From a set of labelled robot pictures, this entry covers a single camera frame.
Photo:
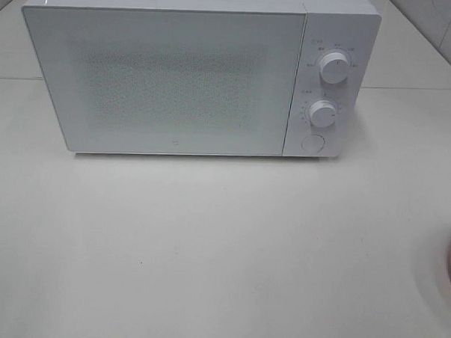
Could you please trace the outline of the round door release button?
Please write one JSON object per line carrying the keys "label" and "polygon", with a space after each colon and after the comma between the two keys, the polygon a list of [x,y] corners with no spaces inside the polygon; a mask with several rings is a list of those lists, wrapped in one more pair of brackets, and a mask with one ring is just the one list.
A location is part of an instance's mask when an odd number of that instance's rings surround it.
{"label": "round door release button", "polygon": [[324,149],[325,139],[321,135],[309,135],[301,142],[302,149],[309,154],[317,154]]}

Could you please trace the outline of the white microwave door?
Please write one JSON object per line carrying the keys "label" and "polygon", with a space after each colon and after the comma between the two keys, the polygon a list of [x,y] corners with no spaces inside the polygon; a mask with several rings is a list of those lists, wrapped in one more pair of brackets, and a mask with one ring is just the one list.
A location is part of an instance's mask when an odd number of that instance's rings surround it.
{"label": "white microwave door", "polygon": [[69,151],[283,152],[304,15],[22,12]]}

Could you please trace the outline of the lower white control knob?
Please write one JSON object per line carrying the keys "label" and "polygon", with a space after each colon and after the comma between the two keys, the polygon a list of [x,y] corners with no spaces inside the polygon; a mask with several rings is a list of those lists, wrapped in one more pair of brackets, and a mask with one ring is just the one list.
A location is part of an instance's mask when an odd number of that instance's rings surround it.
{"label": "lower white control knob", "polygon": [[308,108],[312,126],[324,129],[335,123],[337,106],[330,100],[318,100]]}

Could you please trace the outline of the white control knob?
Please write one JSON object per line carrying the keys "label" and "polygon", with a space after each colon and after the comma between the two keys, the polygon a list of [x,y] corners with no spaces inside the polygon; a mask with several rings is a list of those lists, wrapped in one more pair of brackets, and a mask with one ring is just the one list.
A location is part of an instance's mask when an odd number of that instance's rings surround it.
{"label": "white control knob", "polygon": [[323,82],[335,85],[347,79],[352,62],[345,51],[334,49],[325,52],[319,58],[318,67]]}
{"label": "white control knob", "polygon": [[324,129],[335,123],[337,106],[330,100],[318,100],[308,108],[312,126]]}

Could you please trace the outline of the white microwave oven body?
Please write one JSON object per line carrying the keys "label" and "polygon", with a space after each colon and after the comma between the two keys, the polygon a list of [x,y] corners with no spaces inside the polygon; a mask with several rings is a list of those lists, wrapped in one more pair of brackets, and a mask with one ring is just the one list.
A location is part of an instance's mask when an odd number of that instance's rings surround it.
{"label": "white microwave oven body", "polygon": [[[303,158],[335,157],[342,151],[347,127],[381,24],[380,13],[368,0],[28,0],[22,11],[27,6],[304,15],[304,30],[286,136],[283,152],[278,155]],[[327,84],[319,75],[318,60],[325,52],[334,49],[345,51],[351,58],[352,67],[344,82]],[[330,100],[337,106],[335,123],[324,129],[312,126],[308,115],[308,108],[318,100]],[[301,146],[301,142],[309,135],[321,135],[325,139],[324,149],[315,155],[305,152]]]}

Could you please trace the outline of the upper white control knob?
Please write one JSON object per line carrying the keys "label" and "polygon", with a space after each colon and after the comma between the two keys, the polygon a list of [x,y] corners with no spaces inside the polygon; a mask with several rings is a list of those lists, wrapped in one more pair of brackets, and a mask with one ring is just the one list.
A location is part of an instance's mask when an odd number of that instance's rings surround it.
{"label": "upper white control knob", "polygon": [[347,79],[352,62],[345,51],[334,49],[325,52],[319,58],[318,67],[323,82],[335,85]]}

